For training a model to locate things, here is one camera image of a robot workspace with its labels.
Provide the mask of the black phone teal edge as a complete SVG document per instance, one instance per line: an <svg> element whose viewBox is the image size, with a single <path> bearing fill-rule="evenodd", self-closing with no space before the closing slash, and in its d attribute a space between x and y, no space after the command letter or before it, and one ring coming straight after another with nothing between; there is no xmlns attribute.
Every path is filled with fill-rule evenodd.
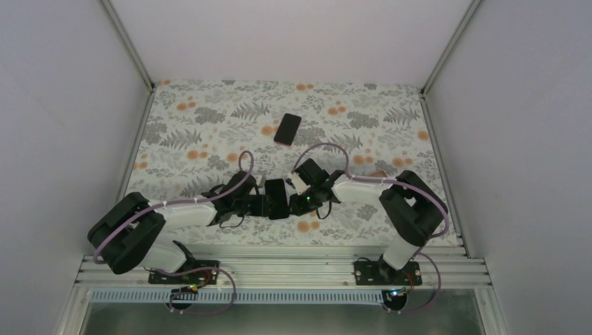
<svg viewBox="0 0 592 335"><path fill-rule="evenodd" d="M265 182L265 195L269 196L268 218L270 220L280 220L289 217L290 209L284 180L267 180Z"/></svg>

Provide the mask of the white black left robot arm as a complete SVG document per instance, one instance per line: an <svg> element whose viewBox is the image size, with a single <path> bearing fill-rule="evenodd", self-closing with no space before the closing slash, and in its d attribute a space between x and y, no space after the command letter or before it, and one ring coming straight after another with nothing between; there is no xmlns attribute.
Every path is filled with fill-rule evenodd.
<svg viewBox="0 0 592 335"><path fill-rule="evenodd" d="M168 237L170 231L197 225L229 228L232 218L266 217L270 209L271 199L259 191L257 179L239 171L227 184L192 199L156 204L139 192L129 193L90 229L87 239L95 261L114 274L150 267L183 283L195 265L182 243Z"/></svg>

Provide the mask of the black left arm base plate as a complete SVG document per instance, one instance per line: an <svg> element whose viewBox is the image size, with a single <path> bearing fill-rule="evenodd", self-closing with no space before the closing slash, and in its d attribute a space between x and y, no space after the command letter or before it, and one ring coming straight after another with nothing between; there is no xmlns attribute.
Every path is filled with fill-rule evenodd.
<svg viewBox="0 0 592 335"><path fill-rule="evenodd" d="M218 260L188 260L182 265L174 276L165 275L159 271L151 270L148 283L153 285L181 285L202 286L216 284L218 271L212 267L218 267Z"/></svg>

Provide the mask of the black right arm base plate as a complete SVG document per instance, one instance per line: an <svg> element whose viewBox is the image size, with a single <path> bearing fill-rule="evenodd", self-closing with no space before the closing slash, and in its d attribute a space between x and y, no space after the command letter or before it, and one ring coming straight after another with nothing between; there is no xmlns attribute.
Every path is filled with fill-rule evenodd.
<svg viewBox="0 0 592 335"><path fill-rule="evenodd" d="M353 263L353 273L358 286L422 285L420 265L414 261L408 262L402 269L393 269L383 262L357 260Z"/></svg>

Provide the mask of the black phone pink edge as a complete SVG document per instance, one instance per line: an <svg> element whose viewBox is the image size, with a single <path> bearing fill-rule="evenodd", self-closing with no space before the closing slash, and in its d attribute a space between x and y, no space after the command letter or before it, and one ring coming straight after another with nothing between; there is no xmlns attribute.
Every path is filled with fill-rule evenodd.
<svg viewBox="0 0 592 335"><path fill-rule="evenodd" d="M274 135L274 142L288 147L291 146L301 121L300 116L289 113L284 114Z"/></svg>

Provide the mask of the pink phone case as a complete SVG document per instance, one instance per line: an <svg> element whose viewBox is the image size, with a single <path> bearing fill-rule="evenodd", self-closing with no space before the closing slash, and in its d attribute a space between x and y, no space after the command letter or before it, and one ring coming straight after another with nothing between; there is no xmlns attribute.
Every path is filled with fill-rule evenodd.
<svg viewBox="0 0 592 335"><path fill-rule="evenodd" d="M370 174L368 174L368 177L373 177L373 178L387 178L388 175L384 170L376 170Z"/></svg>

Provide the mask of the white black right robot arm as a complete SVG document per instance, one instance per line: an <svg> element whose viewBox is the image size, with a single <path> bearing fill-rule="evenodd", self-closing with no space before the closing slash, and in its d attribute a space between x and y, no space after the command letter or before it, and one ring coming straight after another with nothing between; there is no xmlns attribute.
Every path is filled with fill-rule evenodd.
<svg viewBox="0 0 592 335"><path fill-rule="evenodd" d="M376 261L375 273L387 284L403 279L409 261L440 234L438 226L450 224L444 202L409 170L394 179L360 177L345 170L328 173L308 159L294 169L290 182L296 190L289 200L292 215L353 202L384 210L397 232Z"/></svg>

